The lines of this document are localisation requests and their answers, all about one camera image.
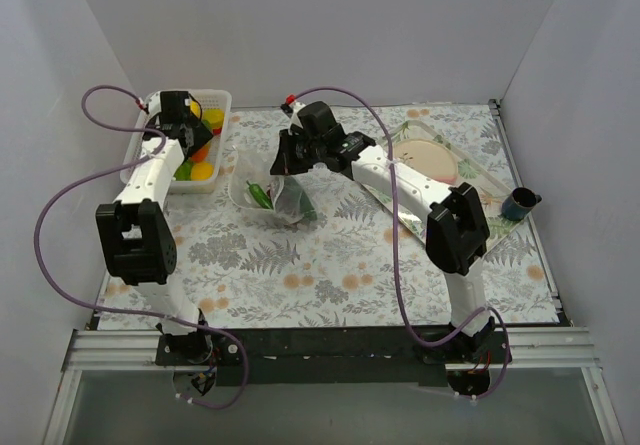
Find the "green cucumber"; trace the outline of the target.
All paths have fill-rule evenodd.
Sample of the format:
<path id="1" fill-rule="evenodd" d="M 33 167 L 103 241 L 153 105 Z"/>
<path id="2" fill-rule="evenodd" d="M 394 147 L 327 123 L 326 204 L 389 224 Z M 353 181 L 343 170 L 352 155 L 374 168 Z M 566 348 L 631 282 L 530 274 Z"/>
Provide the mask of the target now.
<path id="1" fill-rule="evenodd" d="M 282 188 L 275 200 L 275 211 L 288 223 L 315 221 L 315 207 L 302 185 L 293 177 L 284 177 Z"/>

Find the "clear zip top bag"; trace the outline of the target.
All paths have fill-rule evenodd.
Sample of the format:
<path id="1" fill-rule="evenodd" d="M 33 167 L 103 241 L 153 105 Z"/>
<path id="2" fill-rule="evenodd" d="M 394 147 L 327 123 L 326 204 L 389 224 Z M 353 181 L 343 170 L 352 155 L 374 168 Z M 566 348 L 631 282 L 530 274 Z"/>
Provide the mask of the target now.
<path id="1" fill-rule="evenodd" d="M 296 225 L 318 219 L 310 196 L 292 176 L 270 174 L 272 161 L 265 154 L 236 149 L 228 194 L 250 218 L 273 225 Z"/>

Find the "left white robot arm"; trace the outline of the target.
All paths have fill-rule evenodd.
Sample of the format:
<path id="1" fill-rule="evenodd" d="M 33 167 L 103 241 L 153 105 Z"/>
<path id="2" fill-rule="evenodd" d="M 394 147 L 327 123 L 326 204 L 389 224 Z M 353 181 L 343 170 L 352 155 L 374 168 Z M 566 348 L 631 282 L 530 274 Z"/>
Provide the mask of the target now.
<path id="1" fill-rule="evenodd" d="M 181 285 L 170 280 L 177 266 L 177 245 L 163 206 L 174 174 L 212 134 L 192 109 L 187 91 L 163 91 L 151 125 L 139 142 L 144 162 L 132 168 L 123 191 L 96 210 L 96 222 L 109 274 L 134 287 L 151 311 L 166 350 L 193 365 L 213 351 L 211 338 L 198 327 L 200 309 Z"/>

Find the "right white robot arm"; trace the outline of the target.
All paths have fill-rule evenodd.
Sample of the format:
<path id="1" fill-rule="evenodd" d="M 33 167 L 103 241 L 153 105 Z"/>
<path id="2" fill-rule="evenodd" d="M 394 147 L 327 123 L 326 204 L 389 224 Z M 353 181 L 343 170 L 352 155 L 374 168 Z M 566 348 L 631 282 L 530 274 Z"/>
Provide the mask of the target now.
<path id="1" fill-rule="evenodd" d="M 477 190 L 468 183 L 447 185 L 392 160 L 389 146 L 361 132 L 346 133 L 324 102 L 304 105 L 290 97 L 281 109 L 291 125 L 279 133 L 271 175 L 304 174 L 323 164 L 391 197 L 394 210 L 405 208 L 421 219 L 427 256 L 444 274 L 451 305 L 452 330 L 431 345 L 452 346 L 464 362 L 479 360 L 495 321 L 482 278 L 490 232 Z"/>

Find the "small green pepper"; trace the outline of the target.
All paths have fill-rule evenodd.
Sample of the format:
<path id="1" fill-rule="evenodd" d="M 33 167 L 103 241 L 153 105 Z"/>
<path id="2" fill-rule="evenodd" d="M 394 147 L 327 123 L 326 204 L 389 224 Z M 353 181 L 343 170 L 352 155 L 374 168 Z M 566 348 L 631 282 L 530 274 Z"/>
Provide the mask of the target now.
<path id="1" fill-rule="evenodd" d="M 269 194 L 258 183 L 247 181 L 246 185 L 249 195 L 260 208 L 267 210 L 274 209 Z"/>

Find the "orange green mango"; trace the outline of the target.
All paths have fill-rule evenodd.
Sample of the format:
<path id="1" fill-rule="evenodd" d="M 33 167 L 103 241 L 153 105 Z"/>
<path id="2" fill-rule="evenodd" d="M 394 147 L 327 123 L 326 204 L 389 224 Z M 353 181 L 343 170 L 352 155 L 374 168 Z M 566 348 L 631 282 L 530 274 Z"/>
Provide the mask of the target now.
<path id="1" fill-rule="evenodd" d="M 200 150 L 198 150 L 196 153 L 194 153 L 191 156 L 191 160 L 194 163 L 199 163 L 199 162 L 204 161 L 207 158 L 208 154 L 209 154 L 209 150 L 210 150 L 210 145 L 209 144 L 203 146 Z"/>

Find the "purple grape bunch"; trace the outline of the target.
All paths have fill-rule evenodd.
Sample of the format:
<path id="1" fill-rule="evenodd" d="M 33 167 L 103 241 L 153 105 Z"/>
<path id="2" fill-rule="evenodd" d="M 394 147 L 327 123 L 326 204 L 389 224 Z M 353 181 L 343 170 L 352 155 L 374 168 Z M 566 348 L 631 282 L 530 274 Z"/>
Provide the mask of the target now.
<path id="1" fill-rule="evenodd" d="M 267 186 L 267 195 L 271 201 L 274 201 L 280 193 L 281 182 L 279 180 L 272 180 Z"/>

